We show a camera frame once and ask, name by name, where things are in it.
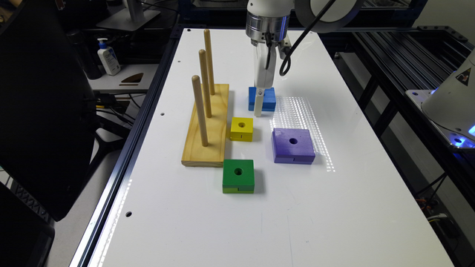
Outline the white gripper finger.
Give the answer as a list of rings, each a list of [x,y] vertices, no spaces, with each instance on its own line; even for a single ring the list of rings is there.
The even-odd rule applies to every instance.
[[[265,89],[264,88],[256,88],[255,92],[255,108],[254,108],[254,115],[256,117],[260,117],[262,113],[263,107],[263,99],[264,99]]]

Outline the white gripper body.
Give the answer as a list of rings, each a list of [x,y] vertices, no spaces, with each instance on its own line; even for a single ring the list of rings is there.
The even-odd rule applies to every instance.
[[[284,59],[292,47],[292,43],[289,36],[279,43],[272,43],[270,47],[267,47],[264,42],[255,40],[251,40],[251,43],[255,47],[255,87],[270,89],[274,82],[276,58],[280,56],[281,59]]]

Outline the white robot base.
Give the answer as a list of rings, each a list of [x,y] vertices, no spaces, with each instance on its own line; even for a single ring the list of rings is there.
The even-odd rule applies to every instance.
[[[438,88],[408,90],[406,96],[449,148],[474,152],[474,53]]]

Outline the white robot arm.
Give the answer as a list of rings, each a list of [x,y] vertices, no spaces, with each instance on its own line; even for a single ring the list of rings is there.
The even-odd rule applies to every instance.
[[[352,21],[364,0],[250,0],[247,4],[246,35],[255,46],[254,115],[263,110],[266,89],[273,86],[276,58],[282,59],[279,75],[291,66],[291,55],[309,32],[329,33]],[[291,12],[304,26],[303,33],[291,43],[287,35]]]

